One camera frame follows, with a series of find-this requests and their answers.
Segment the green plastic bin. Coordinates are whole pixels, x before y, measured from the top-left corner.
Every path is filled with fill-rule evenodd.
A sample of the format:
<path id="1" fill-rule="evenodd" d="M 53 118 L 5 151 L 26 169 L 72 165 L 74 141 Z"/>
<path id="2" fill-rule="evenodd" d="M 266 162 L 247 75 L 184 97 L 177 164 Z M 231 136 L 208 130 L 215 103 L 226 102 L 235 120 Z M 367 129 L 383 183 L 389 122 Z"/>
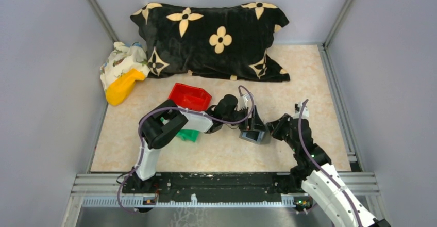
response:
<path id="1" fill-rule="evenodd" d="M 161 117 L 160 120 L 163 124 L 163 137 L 160 138 L 160 141 L 169 143 L 175 137 L 179 137 L 183 141 L 196 141 L 199 131 L 184 129 L 183 127 L 187 124 L 188 120 L 183 115 L 176 116 L 172 119 Z"/>

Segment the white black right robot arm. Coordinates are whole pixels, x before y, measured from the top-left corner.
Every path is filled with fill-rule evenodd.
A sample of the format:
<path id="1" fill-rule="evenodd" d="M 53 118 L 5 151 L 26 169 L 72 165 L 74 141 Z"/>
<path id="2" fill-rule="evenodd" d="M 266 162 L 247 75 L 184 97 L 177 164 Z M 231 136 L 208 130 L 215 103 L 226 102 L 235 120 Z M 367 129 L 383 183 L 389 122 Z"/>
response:
<path id="1" fill-rule="evenodd" d="M 274 177 L 276 192 L 307 193 L 334 226 L 390 226 L 386 219 L 372 214 L 342 181 L 327 153 L 314 142 L 308 120 L 284 114 L 266 126 L 272 138 L 289 145 L 297 162 L 289 175 Z"/>

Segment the aluminium frame rail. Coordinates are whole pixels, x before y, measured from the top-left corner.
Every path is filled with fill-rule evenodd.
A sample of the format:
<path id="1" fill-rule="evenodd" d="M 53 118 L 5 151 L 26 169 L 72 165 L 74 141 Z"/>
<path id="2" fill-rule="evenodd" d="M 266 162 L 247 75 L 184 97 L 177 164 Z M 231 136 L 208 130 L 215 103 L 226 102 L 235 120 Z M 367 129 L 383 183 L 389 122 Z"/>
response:
<path id="1" fill-rule="evenodd" d="M 87 206 L 292 207 L 309 209 L 315 200 L 290 186 L 288 173 L 162 172 L 148 180 L 118 173 L 78 174 L 71 194 Z"/>

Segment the yellow and white cloth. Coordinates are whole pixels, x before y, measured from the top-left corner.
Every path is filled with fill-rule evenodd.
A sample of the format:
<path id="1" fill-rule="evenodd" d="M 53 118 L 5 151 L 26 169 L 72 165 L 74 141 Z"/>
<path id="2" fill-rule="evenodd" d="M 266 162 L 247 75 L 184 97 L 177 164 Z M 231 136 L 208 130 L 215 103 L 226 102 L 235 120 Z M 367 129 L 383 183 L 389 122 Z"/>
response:
<path id="1" fill-rule="evenodd" d="M 136 82 L 145 80 L 150 73 L 146 53 L 138 42 L 132 45 L 115 42 L 99 70 L 106 100 L 112 106 L 125 101 Z"/>

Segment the red plastic bin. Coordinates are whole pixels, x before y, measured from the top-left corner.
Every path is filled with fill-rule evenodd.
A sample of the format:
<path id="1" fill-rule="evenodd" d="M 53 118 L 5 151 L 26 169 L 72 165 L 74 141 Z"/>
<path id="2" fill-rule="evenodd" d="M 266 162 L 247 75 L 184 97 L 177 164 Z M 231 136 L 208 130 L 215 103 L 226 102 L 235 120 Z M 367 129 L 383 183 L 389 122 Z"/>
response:
<path id="1" fill-rule="evenodd" d="M 168 99 L 177 106 L 193 111 L 205 111 L 210 106 L 212 96 L 203 88 L 175 83 Z"/>

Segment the black floral pillow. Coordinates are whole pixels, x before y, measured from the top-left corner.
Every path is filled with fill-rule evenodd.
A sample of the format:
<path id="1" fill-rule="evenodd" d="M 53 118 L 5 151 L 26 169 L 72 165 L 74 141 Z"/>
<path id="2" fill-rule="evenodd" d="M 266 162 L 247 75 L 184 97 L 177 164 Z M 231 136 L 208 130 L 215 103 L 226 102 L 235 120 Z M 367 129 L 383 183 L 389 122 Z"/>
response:
<path id="1" fill-rule="evenodd" d="M 130 16 L 146 42 L 152 78 L 189 74 L 205 78 L 288 82 L 289 73 L 267 53 L 288 25 L 274 4 L 196 8 L 148 3 Z"/>

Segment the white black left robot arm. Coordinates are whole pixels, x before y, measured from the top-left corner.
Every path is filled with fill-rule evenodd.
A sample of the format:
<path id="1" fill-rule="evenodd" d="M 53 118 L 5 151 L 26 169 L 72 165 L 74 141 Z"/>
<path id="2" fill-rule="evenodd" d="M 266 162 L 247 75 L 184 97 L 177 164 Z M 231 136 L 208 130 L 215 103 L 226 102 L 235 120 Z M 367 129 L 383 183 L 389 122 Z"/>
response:
<path id="1" fill-rule="evenodd" d="M 212 134 L 224 124 L 236 126 L 240 138 L 253 143 L 261 143 L 266 126 L 259 117 L 253 96 L 250 93 L 240 98 L 225 95 L 218 104 L 206 111 L 182 108 L 173 100 L 166 100 L 139 122 L 140 153 L 134 166 L 136 178 L 134 186 L 142 193 L 150 192 L 155 180 L 156 164 L 160 150 L 168 145 L 183 129 Z"/>

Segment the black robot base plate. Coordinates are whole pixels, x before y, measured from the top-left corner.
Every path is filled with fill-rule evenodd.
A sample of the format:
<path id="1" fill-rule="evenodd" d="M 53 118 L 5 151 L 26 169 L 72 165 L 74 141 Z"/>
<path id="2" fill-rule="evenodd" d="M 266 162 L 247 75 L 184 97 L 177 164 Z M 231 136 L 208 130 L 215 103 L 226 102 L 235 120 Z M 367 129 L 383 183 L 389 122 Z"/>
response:
<path id="1" fill-rule="evenodd" d="M 304 192 L 278 193 L 273 180 L 277 175 L 290 173 L 243 172 L 243 173 L 194 173 L 162 172 L 142 181 L 135 173 L 121 174 L 117 183 L 123 194 L 152 194 L 145 205 L 156 203 L 279 203 L 285 200 L 298 213 L 306 213 L 316 207 L 315 201 Z"/>

